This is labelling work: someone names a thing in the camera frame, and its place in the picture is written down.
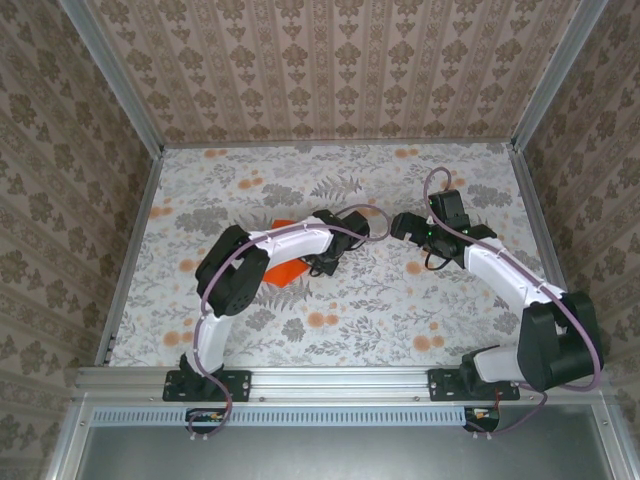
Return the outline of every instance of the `aluminum frame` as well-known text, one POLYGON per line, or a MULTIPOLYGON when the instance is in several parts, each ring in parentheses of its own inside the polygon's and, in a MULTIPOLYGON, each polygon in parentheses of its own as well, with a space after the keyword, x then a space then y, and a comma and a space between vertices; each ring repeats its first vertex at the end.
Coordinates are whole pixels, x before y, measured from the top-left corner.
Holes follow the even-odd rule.
POLYGON ((513 167, 516 181, 520 188, 522 203, 527 212, 527 217, 529 217, 529 225, 531 225, 533 239, 540 252, 540 261, 544 269, 545 277, 550 283, 557 285, 563 290, 567 290, 567 283, 565 282, 558 256, 553 248, 551 235, 549 234, 547 223, 544 220, 542 207, 536 195, 536 189, 529 174, 529 167, 527 166, 524 154, 522 150, 512 148, 509 151, 509 158, 511 159, 511 166, 513 167))
POLYGON ((524 150, 531 140, 606 5, 607 0, 589 0, 580 2, 576 8, 513 133, 513 143, 518 150, 524 150))
MULTIPOLYGON (((419 367, 292 367, 252 368, 249 404, 273 407, 487 406, 493 402, 431 402, 427 370, 419 367)), ((78 473, 95 408, 103 406, 164 408, 162 389, 169 368, 114 367, 81 369, 77 389, 63 426, 48 480, 73 479, 78 473)), ((549 392, 551 405, 591 405, 613 477, 637 478, 637 458, 610 388, 586 394, 559 388, 549 392)), ((510 405, 536 405, 540 395, 525 395, 510 405)), ((184 407, 222 407, 221 402, 172 403, 184 407)))
POLYGON ((336 140, 271 140, 265 142, 203 142, 203 143, 168 143, 166 148, 185 150, 191 148, 243 148, 243 147, 321 147, 327 145, 430 145, 430 144, 463 144, 472 143, 509 143, 508 137, 491 138, 340 138, 336 140))
POLYGON ((147 221, 149 220, 149 213, 153 205, 153 198, 155 197, 158 182, 160 181, 163 162, 164 159, 160 156, 155 158, 151 164, 149 178, 147 179, 144 194, 140 201, 140 209, 138 210, 136 222, 131 232, 127 253, 124 257, 118 283, 116 284, 116 290, 113 294, 113 300, 111 301, 111 307, 109 308, 104 330, 102 331, 100 346, 96 353, 94 364, 97 366, 105 365, 109 361, 108 355, 111 351, 112 342, 115 341, 115 335, 120 326, 120 321, 122 320, 122 313, 124 312, 125 303, 129 295, 129 287, 131 287, 133 273, 136 270, 136 262, 138 260, 138 254, 140 253, 140 247, 142 246, 147 221))
POLYGON ((98 21, 91 14, 86 0, 61 0, 82 41, 89 49, 111 90, 129 117, 133 128, 144 143, 152 158, 162 152, 163 136, 147 113, 145 103, 129 81, 126 68, 122 68, 114 55, 114 50, 102 32, 98 21))

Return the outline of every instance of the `orange object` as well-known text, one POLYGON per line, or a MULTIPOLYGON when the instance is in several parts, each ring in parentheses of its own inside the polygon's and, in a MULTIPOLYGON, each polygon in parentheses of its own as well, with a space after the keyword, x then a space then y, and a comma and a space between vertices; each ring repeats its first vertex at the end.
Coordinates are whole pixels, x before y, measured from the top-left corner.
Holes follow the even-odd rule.
MULTIPOLYGON (((294 223, 296 222, 292 220, 275 220, 271 225, 271 228, 285 227, 294 223)), ((283 288, 289 285, 307 270, 309 270, 309 265, 296 258, 294 260, 289 260, 288 262, 281 263, 280 265, 267 270, 267 273, 264 274, 264 278, 262 279, 262 281, 283 288)))

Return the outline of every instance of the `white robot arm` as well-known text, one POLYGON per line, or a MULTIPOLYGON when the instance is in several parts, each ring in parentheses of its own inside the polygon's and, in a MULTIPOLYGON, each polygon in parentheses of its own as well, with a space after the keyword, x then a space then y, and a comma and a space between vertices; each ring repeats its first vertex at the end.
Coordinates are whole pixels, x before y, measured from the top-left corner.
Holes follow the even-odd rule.
MULTIPOLYGON (((366 219, 358 212, 338 218, 328 210, 320 210, 294 225, 269 231, 245 232, 238 226, 227 229, 213 246, 196 271, 198 293, 205 294, 213 274, 220 264, 240 245, 247 241, 259 241, 229 267, 208 295, 213 312, 203 320, 197 353, 202 367, 208 373, 222 368, 223 353, 231 330, 232 316, 244 310, 253 300, 264 273, 277 265, 296 258, 303 258, 314 271, 332 275, 342 254, 358 243, 345 233, 334 232, 329 227, 341 227, 360 236, 369 234, 366 219)), ((201 373, 193 351, 186 356, 194 372, 201 373)))
MULTIPOLYGON (((506 251, 486 225, 471 227, 456 190, 440 192, 429 198, 438 208, 438 218, 469 237, 482 239, 489 249, 465 242, 411 213, 394 218, 391 235, 404 240, 409 233, 410 241, 428 251, 429 255, 443 258, 447 263, 455 261, 461 268, 483 279, 507 302, 511 311, 522 318, 517 346, 484 348, 463 356, 460 378, 470 397, 478 398, 487 392, 494 395, 496 382, 526 382, 536 390, 544 391, 593 373, 594 362, 583 338, 549 301, 548 294, 541 292, 541 286, 562 298, 562 303, 579 320, 588 332, 602 365, 595 312, 588 296, 566 294, 559 287, 546 284, 506 251)), ((181 360, 181 369, 190 370, 189 375, 196 380, 203 370, 209 374, 222 371, 232 317, 253 301, 269 268, 303 258, 320 272, 333 274, 340 256, 353 249, 359 240, 345 233, 332 232, 327 228, 330 226, 356 232, 361 238, 369 234, 367 221, 358 212, 339 219, 327 210, 315 212, 293 226, 266 232, 245 232, 238 226, 229 227, 196 271, 198 293, 201 298, 206 297, 213 312, 202 320, 197 337, 196 352, 200 366, 191 351, 184 361, 181 360), (211 288, 211 279, 218 274, 222 264, 242 245, 252 241, 251 248, 224 270, 211 288)))

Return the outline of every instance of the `wall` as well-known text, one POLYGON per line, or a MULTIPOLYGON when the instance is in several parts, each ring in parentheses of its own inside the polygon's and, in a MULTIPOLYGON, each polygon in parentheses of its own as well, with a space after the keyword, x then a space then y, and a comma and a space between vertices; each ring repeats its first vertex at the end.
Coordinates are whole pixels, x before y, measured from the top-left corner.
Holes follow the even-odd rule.
POLYGON ((90 0, 166 143, 511 135, 577 0, 90 0))
POLYGON ((611 0, 525 156, 566 278, 590 292, 640 440, 640 2, 611 0))
POLYGON ((55 1, 0 3, 0 477, 37 478, 93 363, 149 157, 55 1))

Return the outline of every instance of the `floral patterned surface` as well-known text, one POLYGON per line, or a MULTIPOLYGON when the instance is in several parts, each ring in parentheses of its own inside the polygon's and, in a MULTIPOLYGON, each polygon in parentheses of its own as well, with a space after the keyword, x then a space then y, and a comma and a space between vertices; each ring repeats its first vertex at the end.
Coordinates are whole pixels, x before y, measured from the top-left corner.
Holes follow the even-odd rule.
MULTIPOLYGON (((265 229, 367 202, 424 215, 422 182, 437 165, 452 171, 472 222, 542 273, 502 144, 168 150, 111 365, 175 365, 190 348, 194 271, 229 225, 265 229)), ((372 234, 383 233, 382 216, 363 212, 372 234)), ((517 340, 518 317, 487 284, 424 262, 414 244, 389 238, 345 254, 333 277, 263 283, 235 318, 227 366, 451 364, 517 340)))

